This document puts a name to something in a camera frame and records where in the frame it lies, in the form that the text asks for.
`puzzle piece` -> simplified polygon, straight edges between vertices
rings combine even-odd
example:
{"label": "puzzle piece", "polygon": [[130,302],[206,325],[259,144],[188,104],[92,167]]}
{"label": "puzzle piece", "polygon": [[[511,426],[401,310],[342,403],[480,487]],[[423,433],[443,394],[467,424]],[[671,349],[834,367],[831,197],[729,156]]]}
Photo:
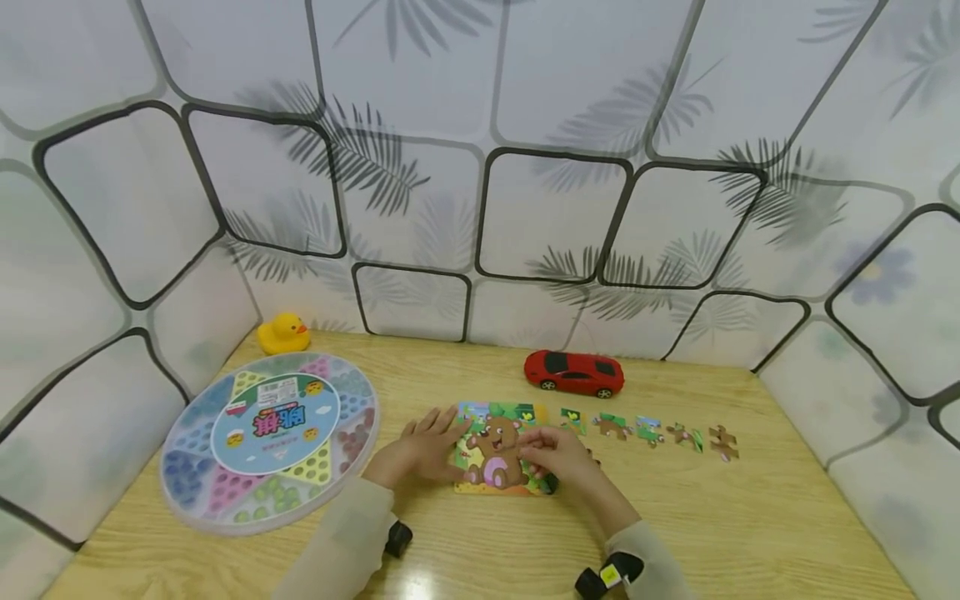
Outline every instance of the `puzzle piece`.
{"label": "puzzle piece", "polygon": [[674,444],[682,444],[690,439],[690,432],[680,423],[674,422],[673,425],[667,426],[666,430],[673,434]]}
{"label": "puzzle piece", "polygon": [[652,448],[656,448],[657,444],[663,444],[663,435],[657,431],[659,428],[660,422],[656,419],[636,418],[636,436],[646,440],[647,445]]}
{"label": "puzzle piece", "polygon": [[580,411],[560,409],[560,428],[569,429],[578,436],[586,436],[587,426],[580,417]]}
{"label": "puzzle piece", "polygon": [[693,449],[697,454],[704,453],[704,434],[700,433],[699,429],[693,430]]}
{"label": "puzzle piece", "polygon": [[251,386],[260,383],[266,378],[266,375],[261,375],[257,372],[240,371],[233,377],[233,392],[230,394],[230,398],[233,399],[240,396]]}
{"label": "puzzle piece", "polygon": [[600,413],[599,417],[594,417],[593,424],[600,427],[600,433],[602,435],[609,437],[610,434],[613,433],[616,435],[616,438],[621,441],[626,441],[627,436],[634,433],[633,428],[627,425],[626,419],[607,413]]}
{"label": "puzzle piece", "polygon": [[710,449],[719,452],[723,462],[728,463],[732,458],[740,458],[740,451],[731,447],[731,444],[736,444],[736,436],[727,433],[726,427],[723,425],[717,425],[716,428],[711,427],[709,434],[717,439],[716,442],[710,440]]}

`flower pattern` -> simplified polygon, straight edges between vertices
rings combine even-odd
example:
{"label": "flower pattern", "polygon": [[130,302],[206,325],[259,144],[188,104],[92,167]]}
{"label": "flower pattern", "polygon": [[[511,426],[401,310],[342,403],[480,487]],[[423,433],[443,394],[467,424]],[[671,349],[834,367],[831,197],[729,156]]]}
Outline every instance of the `flower pattern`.
{"label": "flower pattern", "polygon": [[850,344],[833,328],[824,329],[817,336],[817,349],[827,360],[838,360],[850,353]]}
{"label": "flower pattern", "polygon": [[[838,272],[846,274],[865,253],[865,246],[852,244],[834,266]],[[914,274],[908,266],[912,260],[913,253],[906,248],[887,248],[860,271],[845,292],[852,294],[853,303],[858,306],[873,300],[891,304],[898,291],[909,288],[914,282]]]}

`wooden table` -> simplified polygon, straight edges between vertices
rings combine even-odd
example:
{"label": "wooden table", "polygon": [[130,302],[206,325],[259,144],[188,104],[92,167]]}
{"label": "wooden table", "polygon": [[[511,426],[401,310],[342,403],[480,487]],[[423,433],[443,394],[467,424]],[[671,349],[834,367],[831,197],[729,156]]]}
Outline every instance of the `wooden table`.
{"label": "wooden table", "polygon": [[[730,464],[709,450],[603,438],[595,427],[586,437],[703,598],[913,598],[749,372],[624,360],[626,387],[600,400],[529,385],[522,349],[317,332],[311,349],[342,356],[370,378],[383,411],[378,447],[408,419],[461,400],[542,402],[551,415],[561,406],[589,416],[642,414],[705,434],[723,423],[739,438],[742,458]],[[224,372],[261,356],[248,337]],[[202,534],[167,510],[157,459],[46,598],[267,598],[324,510],[251,538]],[[589,523],[563,491],[513,498],[410,486],[398,491],[396,512],[415,540],[401,561],[385,558],[362,597],[569,598],[580,571],[602,561]]]}

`sleeve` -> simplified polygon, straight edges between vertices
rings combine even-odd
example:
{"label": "sleeve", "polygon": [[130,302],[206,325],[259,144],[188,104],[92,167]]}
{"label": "sleeve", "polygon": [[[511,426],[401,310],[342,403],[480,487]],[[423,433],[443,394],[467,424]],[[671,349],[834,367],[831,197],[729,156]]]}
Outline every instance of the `sleeve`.
{"label": "sleeve", "polygon": [[394,493],[351,477],[330,501],[306,549],[274,591],[273,600],[349,600],[381,566]]}
{"label": "sleeve", "polygon": [[646,521],[640,520],[613,535],[607,541],[607,555],[613,552],[633,554],[643,560],[643,572],[626,585],[631,600],[692,600],[680,564],[660,541]]}

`black panel border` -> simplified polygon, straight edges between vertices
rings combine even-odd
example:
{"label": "black panel border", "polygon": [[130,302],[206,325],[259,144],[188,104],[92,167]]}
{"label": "black panel border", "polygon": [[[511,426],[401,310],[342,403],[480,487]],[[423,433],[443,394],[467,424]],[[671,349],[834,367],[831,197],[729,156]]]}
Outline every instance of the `black panel border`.
{"label": "black panel border", "polygon": [[[941,390],[940,392],[937,392],[936,394],[933,394],[932,396],[916,397],[908,394],[903,389],[903,386],[901,386],[901,384],[897,381],[897,379],[890,373],[890,371],[876,358],[874,351],[869,346],[867,346],[863,342],[863,340],[857,337],[857,335],[853,333],[853,331],[849,327],[847,327],[843,323],[843,321],[841,321],[836,316],[836,313],[833,310],[833,303],[847,289],[847,286],[849,286],[851,282],[853,282],[857,278],[857,276],[859,276],[860,273],[864,269],[866,269],[881,252],[883,252],[888,246],[890,246],[890,244],[894,240],[896,240],[900,236],[900,234],[907,227],[910,226],[911,223],[913,223],[918,217],[921,217],[931,212],[942,212],[947,216],[951,217],[957,223],[960,223],[960,212],[958,212],[955,208],[953,208],[950,205],[925,204],[923,206],[918,207],[912,213],[910,213],[906,217],[906,219],[902,220],[900,224],[897,225],[893,229],[893,231],[890,232],[890,234],[886,237],[886,239],[884,239],[878,246],[876,246],[876,248],[874,248],[872,251],[870,251],[870,253],[868,253],[866,256],[860,259],[860,262],[856,266],[856,268],[853,269],[853,271],[851,271],[850,274],[847,275],[840,282],[839,285],[837,285],[836,289],[833,290],[833,292],[829,295],[829,297],[827,298],[827,301],[824,304],[824,310],[827,312],[827,315],[830,317],[830,319],[833,320],[833,322],[838,327],[840,327],[840,329],[859,347],[860,350],[862,350],[866,355],[870,356],[870,359],[874,363],[876,363],[876,366],[880,369],[883,375],[890,381],[891,385],[893,385],[894,388],[896,388],[897,393],[902,395],[906,399],[906,401],[910,402],[910,404],[914,406],[919,406],[919,407],[942,405],[942,404],[949,403],[952,399],[956,399],[958,396],[960,396],[960,379],[947,385],[943,390]],[[937,413],[937,415],[938,415],[937,423],[939,424],[939,412]]]}
{"label": "black panel border", "polygon": [[713,298],[714,296],[743,296],[746,298],[755,298],[757,300],[764,300],[767,302],[771,302],[773,304],[796,304],[800,306],[801,309],[803,310],[804,312],[803,315],[797,320],[797,322],[792,327],[790,327],[790,330],[783,335],[780,341],[777,342],[770,349],[769,352],[767,352],[766,356],[760,359],[760,362],[756,363],[755,367],[750,369],[750,372],[752,372],[754,375],[758,374],[759,371],[763,369],[763,367],[765,367],[767,363],[769,363],[773,359],[773,357],[777,355],[778,352],[780,352],[780,349],[783,348],[786,345],[786,343],[791,338],[793,338],[793,336],[798,331],[800,331],[801,328],[803,328],[804,324],[807,322],[807,320],[810,318],[810,315],[813,313],[812,309],[810,308],[810,304],[806,300],[803,300],[800,298],[784,298],[784,297],[776,297],[776,296],[767,296],[766,294],[760,294],[758,292],[745,291],[745,290],[737,290],[737,291],[713,290],[704,294],[704,296],[700,298],[700,301],[697,302],[697,306],[693,309],[693,312],[690,313],[690,316],[687,318],[686,323],[684,323],[684,327],[680,330],[680,333],[677,334],[677,339],[673,341],[673,345],[666,352],[666,354],[663,355],[663,357],[660,359],[661,361],[665,361],[667,358],[670,357],[670,354],[672,354],[673,351],[677,349],[677,346],[680,344],[680,342],[684,338],[684,334],[686,333],[687,328],[690,327],[691,323],[693,323],[694,318],[696,318],[697,313],[700,312],[700,309],[701,307],[703,307],[704,302]]}
{"label": "black panel border", "polygon": [[[165,79],[168,85],[170,85],[170,88],[173,89],[174,92],[178,96],[180,96],[183,100],[185,100],[189,104],[201,105],[207,108],[243,111],[244,114],[248,114],[248,115],[259,115],[259,116],[271,115],[270,112],[260,108],[245,107],[243,105],[231,105],[231,104],[225,104],[222,102],[215,102],[212,100],[204,100],[203,98],[192,96],[191,94],[188,94],[186,91],[184,91],[183,88],[180,87],[180,85],[174,79],[173,74],[170,72],[170,67],[167,65],[167,59],[163,56],[163,50],[162,48],[160,48],[160,42],[156,38],[156,34],[154,33],[154,25],[153,23],[151,23],[150,16],[147,14],[147,10],[143,6],[143,0],[131,0],[131,5],[133,6],[134,12],[143,23],[144,33],[146,34],[144,35],[144,42],[148,43],[151,47],[151,50],[156,54],[156,61],[159,64],[161,78]],[[321,67],[320,67],[320,53],[317,48],[317,36],[316,36],[316,27],[315,27],[316,19],[314,18],[312,0],[304,0],[304,9],[305,9],[305,14],[303,16],[306,18],[307,32],[311,36],[311,38],[308,40],[308,43],[310,47],[310,56],[313,59],[313,68],[314,68],[314,72],[316,74],[316,79],[317,79],[317,91],[318,91],[317,97],[320,99],[320,105],[316,107],[316,110],[323,111],[325,109],[324,82],[323,82],[323,77],[321,74]]]}
{"label": "black panel border", "polygon": [[450,271],[440,271],[438,269],[429,269],[429,268],[418,268],[418,267],[402,267],[398,265],[384,265],[375,262],[367,261],[358,261],[353,263],[353,266],[350,268],[350,274],[353,278],[353,291],[356,294],[357,299],[357,308],[360,310],[360,320],[363,322],[363,328],[367,333],[371,335],[385,335],[383,333],[377,333],[370,329],[370,326],[367,323],[367,312],[363,307],[363,297],[360,294],[360,280],[357,278],[357,273],[364,267],[375,267],[377,269],[389,269],[391,271],[402,271],[404,273],[422,273],[425,275],[433,276],[444,276],[444,277],[454,277],[460,279],[467,286],[467,294],[464,302],[464,322],[461,327],[460,339],[452,340],[456,344],[462,344],[467,341],[467,333],[470,324],[470,300],[473,296],[473,283],[470,281],[470,278],[461,274],[461,273],[451,273]]}
{"label": "black panel border", "polygon": [[[197,144],[196,137],[193,134],[193,130],[190,127],[190,116],[196,112],[201,112],[204,114],[212,114],[215,116],[222,117],[233,117],[236,119],[244,119],[248,121],[254,121],[257,123],[264,123],[267,125],[291,125],[295,127],[302,127],[304,129],[309,129],[316,132],[323,140],[325,144],[326,151],[326,160],[329,167],[330,173],[330,186],[333,190],[333,206],[336,212],[337,217],[337,232],[340,236],[340,248],[334,253],[327,252],[310,252],[302,251],[294,248],[286,248],[284,246],[278,246],[277,244],[270,244],[267,242],[261,242],[259,240],[251,240],[246,237],[242,237],[237,234],[236,231],[229,225],[227,221],[227,215],[224,212],[223,205],[220,203],[220,196],[217,195],[215,186],[213,185],[213,179],[210,177],[209,172],[206,169],[206,163],[200,152],[200,147]],[[259,246],[261,248],[270,248],[272,250],[281,250],[284,252],[289,252],[290,254],[298,254],[300,256],[316,256],[318,258],[343,258],[347,255],[347,233],[346,227],[344,226],[344,216],[341,210],[341,199],[340,199],[340,185],[337,178],[337,170],[334,165],[333,154],[330,152],[330,147],[332,146],[332,141],[330,140],[329,134],[324,131],[322,127],[313,123],[305,118],[296,118],[289,116],[279,116],[279,115],[252,115],[246,112],[234,110],[231,108],[213,108],[208,106],[202,106],[198,104],[187,103],[183,105],[181,109],[182,113],[182,123],[185,131],[184,138],[189,138],[190,142],[188,144],[190,155],[193,158],[194,163],[197,166],[197,172],[202,173],[202,179],[204,180],[204,186],[209,184],[209,189],[207,190],[207,195],[210,198],[210,207],[213,209],[213,213],[217,216],[217,221],[220,223],[221,228],[228,232],[233,238],[251,244],[252,246]]]}
{"label": "black panel border", "polygon": [[[88,121],[84,121],[83,123],[80,123],[73,127],[69,127],[63,130],[62,132],[55,133],[50,137],[47,137],[38,141],[34,146],[34,150],[33,150],[34,168],[36,169],[36,173],[39,175],[44,185],[46,185],[47,188],[50,190],[50,192],[53,194],[53,197],[60,204],[60,207],[69,216],[70,220],[73,222],[74,226],[77,228],[77,232],[84,239],[86,244],[90,247],[90,250],[94,253],[94,255],[97,258],[97,262],[99,262],[101,268],[103,268],[104,275],[107,277],[110,284],[116,290],[121,300],[129,308],[133,310],[138,310],[138,311],[149,307],[154,302],[156,302],[157,299],[161,298],[164,294],[166,294],[174,285],[177,284],[177,281],[180,280],[183,274],[186,273],[186,271],[190,269],[190,267],[192,267],[197,261],[201,259],[201,257],[207,251],[207,249],[210,246],[212,246],[217,240],[223,237],[225,230],[224,230],[223,222],[221,221],[221,217],[220,216],[217,217],[218,227],[217,227],[217,230],[214,232],[213,236],[200,246],[200,249],[197,250],[197,252],[193,255],[193,257],[190,258],[190,260],[188,260],[186,264],[183,265],[183,267],[181,267],[180,270],[177,271],[169,281],[167,281],[166,284],[164,284],[159,290],[157,290],[152,296],[150,296],[146,300],[135,300],[127,293],[126,290],[124,290],[123,286],[120,284],[119,278],[117,277],[116,273],[113,271],[113,268],[110,266],[109,260],[107,259],[107,255],[104,254],[104,251],[93,239],[93,236],[90,234],[89,229],[86,228],[86,225],[84,225],[84,222],[80,218],[80,215],[77,213],[76,210],[74,210],[73,206],[66,199],[66,197],[63,196],[63,194],[60,192],[60,189],[54,184],[53,180],[50,178],[50,174],[47,172],[47,167],[46,167],[46,154],[51,148],[53,148],[57,144],[60,144],[61,142],[64,142],[83,132],[86,132],[87,130],[91,130],[94,127],[103,125],[110,121],[115,121],[118,119],[128,117],[139,110],[145,110],[149,108],[159,110],[174,120],[174,123],[177,125],[177,128],[180,131],[180,136],[182,137],[188,152],[192,156],[193,152],[196,150],[196,143],[193,142],[192,137],[188,135],[189,131],[185,130],[185,126],[182,120],[180,119],[180,116],[172,107],[157,100],[146,100],[144,102],[137,102],[129,105],[126,108],[121,108],[120,110],[115,110],[113,112],[107,112],[107,113],[98,115],[92,119],[89,119]],[[197,175],[200,178],[201,185],[203,186],[204,191],[207,194],[207,200],[211,202],[211,205],[212,205],[213,201],[210,198],[210,193],[212,189],[209,184],[209,177],[206,175],[206,171],[201,169],[202,165],[196,165],[196,166],[197,166]]]}
{"label": "black panel border", "polygon": [[[684,156],[664,156],[657,152],[657,149],[654,147],[654,135],[657,132],[657,129],[660,128],[660,121],[663,118],[663,113],[666,112],[666,106],[669,103],[670,98],[673,96],[674,87],[677,84],[677,76],[680,74],[680,69],[684,65],[684,60],[686,60],[686,55],[690,48],[690,42],[693,40],[693,35],[696,31],[697,26],[699,25],[701,12],[703,6],[706,5],[706,0],[695,0],[698,3],[698,7],[695,15],[692,17],[693,26],[684,31],[684,35],[681,38],[680,43],[677,44],[676,54],[674,56],[673,64],[671,65],[670,70],[668,71],[667,79],[663,82],[662,90],[660,92],[660,99],[658,103],[654,106],[654,111],[651,114],[650,120],[647,122],[647,129],[643,135],[642,146],[646,155],[652,160],[676,160],[682,161],[689,164],[714,164],[714,165],[724,165],[727,164],[723,160],[717,158],[689,158]],[[850,59],[856,53],[857,49],[860,47],[860,44],[863,42],[864,37],[870,32],[871,28],[876,23],[876,20],[880,17],[880,14],[883,12],[883,9],[886,8],[889,0],[876,0],[876,5],[874,6],[873,11],[863,22],[863,25],[860,27],[860,30],[853,36],[853,39],[850,42],[850,45],[844,51],[843,55],[840,56],[840,59],[834,65],[833,69],[827,75],[827,80],[824,81],[824,84],[817,91],[817,94],[813,97],[813,100],[810,103],[810,106],[806,109],[804,114],[801,116],[800,121],[797,123],[797,127],[790,134],[790,137],[787,139],[786,144],[783,145],[783,150],[776,156],[773,156],[768,162],[759,163],[757,166],[763,168],[769,168],[778,162],[780,162],[789,152],[790,148],[793,146],[794,142],[797,141],[797,138],[800,137],[800,133],[803,131],[806,123],[810,120],[810,117],[813,116],[813,111],[820,106],[820,103],[823,102],[824,98],[829,93],[830,89],[833,87],[833,83],[840,77],[840,73],[846,68],[847,63],[850,62]]]}
{"label": "black panel border", "polygon": [[[126,340],[127,338],[138,337],[143,341],[144,348],[147,350],[147,355],[150,357],[154,366],[160,371],[160,374],[170,382],[170,384],[177,390],[177,393],[180,394],[180,397],[183,399],[183,405],[186,406],[190,403],[190,394],[181,386],[178,380],[160,364],[160,361],[156,355],[156,350],[154,348],[153,340],[150,337],[150,332],[143,327],[132,327],[121,333],[120,335],[114,336],[113,338],[103,342],[102,344],[94,347],[86,354],[81,355],[81,357],[66,368],[60,370],[50,381],[46,383],[35,395],[30,399],[25,406],[23,406],[20,411],[10,420],[3,429],[0,430],[0,444],[4,442],[10,435],[13,433],[13,430],[24,420],[30,413],[33,412],[39,403],[53,391],[68,375],[72,372],[79,369],[82,365],[86,364],[91,358],[100,354],[104,350],[111,348],[116,343]],[[54,543],[59,546],[62,546],[69,550],[70,552],[79,551],[85,544],[85,541],[72,541],[64,533],[57,530],[40,517],[34,515],[30,511],[10,502],[10,500],[0,496],[0,510],[7,512],[11,516],[19,518],[23,522],[27,523],[34,529],[36,529],[40,534],[47,537]]]}
{"label": "black panel border", "polygon": [[[713,271],[710,272],[706,279],[696,285],[643,285],[639,283],[620,283],[617,281],[609,281],[604,276],[604,271],[606,271],[607,268],[607,261],[610,260],[610,253],[612,252],[613,244],[616,242],[616,234],[620,231],[620,226],[623,223],[623,217],[627,213],[630,199],[633,197],[634,190],[636,189],[636,184],[640,181],[640,178],[645,173],[654,169],[671,169],[674,171],[679,170],[694,172],[709,171],[711,173],[743,173],[745,175],[753,175],[756,177],[759,183],[754,199],[750,201],[750,205],[748,205],[747,209],[744,211],[743,217],[740,218],[740,223],[738,223],[736,228],[733,229],[730,239],[727,240],[727,245],[724,246],[723,251],[720,252],[720,256],[717,258],[717,264],[714,265]],[[616,211],[613,214],[613,218],[611,219],[610,223],[610,229],[607,231],[607,238],[604,240],[603,249],[600,251],[600,257],[597,259],[595,272],[597,281],[600,283],[600,285],[637,290],[700,290],[707,287],[709,283],[717,276],[717,274],[720,273],[720,269],[723,268],[724,263],[727,261],[730,251],[740,238],[740,234],[743,232],[743,229],[750,222],[750,218],[754,214],[756,206],[760,203],[760,198],[763,196],[763,192],[766,191],[768,183],[769,178],[767,177],[766,171],[749,165],[697,165],[656,160],[647,162],[642,167],[637,169],[633,181],[630,182],[630,194],[627,195],[626,198],[621,197],[620,204],[617,206]]]}
{"label": "black panel border", "polygon": [[[617,209],[614,210],[614,215],[616,210],[624,203],[624,199],[630,199],[630,194],[633,192],[634,188],[634,165],[625,158],[616,158],[613,156],[586,156],[578,155],[572,152],[563,152],[563,151],[551,151],[551,150],[537,150],[532,148],[519,148],[518,146],[499,146],[493,149],[487,155],[487,161],[483,169],[483,188],[480,192],[480,208],[477,213],[477,239],[476,239],[476,251],[473,255],[473,269],[476,270],[478,274],[484,277],[489,277],[490,279],[501,279],[505,281],[543,281],[547,283],[562,283],[568,285],[583,285],[585,283],[590,283],[596,279],[596,270],[590,276],[585,279],[557,279],[554,277],[532,277],[532,276],[517,276],[517,275],[506,275],[499,273],[491,273],[484,269],[483,265],[480,263],[480,256],[483,250],[483,236],[484,236],[484,227],[487,219],[487,195],[490,192],[490,172],[493,168],[493,163],[504,155],[521,155],[521,156],[535,156],[537,158],[560,158],[565,160],[575,160],[578,162],[595,162],[602,164],[611,164],[619,166],[624,170],[626,179],[624,180],[623,188],[620,190],[620,198],[617,201]],[[600,260],[603,259],[603,254],[601,253],[600,259],[597,261],[597,265],[600,266]]]}

